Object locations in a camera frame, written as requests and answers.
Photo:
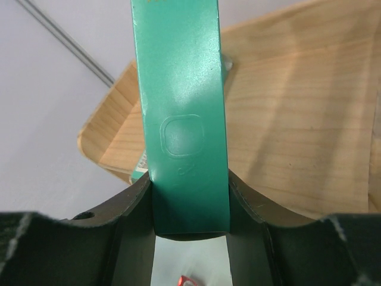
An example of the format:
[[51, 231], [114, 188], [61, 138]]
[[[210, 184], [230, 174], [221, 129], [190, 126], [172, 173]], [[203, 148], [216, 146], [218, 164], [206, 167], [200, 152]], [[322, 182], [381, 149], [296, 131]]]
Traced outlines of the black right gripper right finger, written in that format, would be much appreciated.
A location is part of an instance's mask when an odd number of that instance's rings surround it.
[[229, 175], [234, 285], [379, 285], [380, 215], [294, 213]]

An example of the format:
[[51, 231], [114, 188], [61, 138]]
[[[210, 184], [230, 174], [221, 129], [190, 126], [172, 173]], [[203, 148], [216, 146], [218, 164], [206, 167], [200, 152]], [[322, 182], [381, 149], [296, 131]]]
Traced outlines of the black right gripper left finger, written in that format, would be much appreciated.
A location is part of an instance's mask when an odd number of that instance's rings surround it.
[[154, 250], [148, 175], [73, 219], [1, 214], [2, 285], [149, 285]]

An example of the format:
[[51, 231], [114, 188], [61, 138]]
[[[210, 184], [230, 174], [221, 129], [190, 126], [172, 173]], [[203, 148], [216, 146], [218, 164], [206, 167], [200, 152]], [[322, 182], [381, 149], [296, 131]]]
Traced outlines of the silver teal toothpaste box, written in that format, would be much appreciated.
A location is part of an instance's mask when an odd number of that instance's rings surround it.
[[228, 232], [224, 77], [217, 1], [132, 1], [155, 230]]

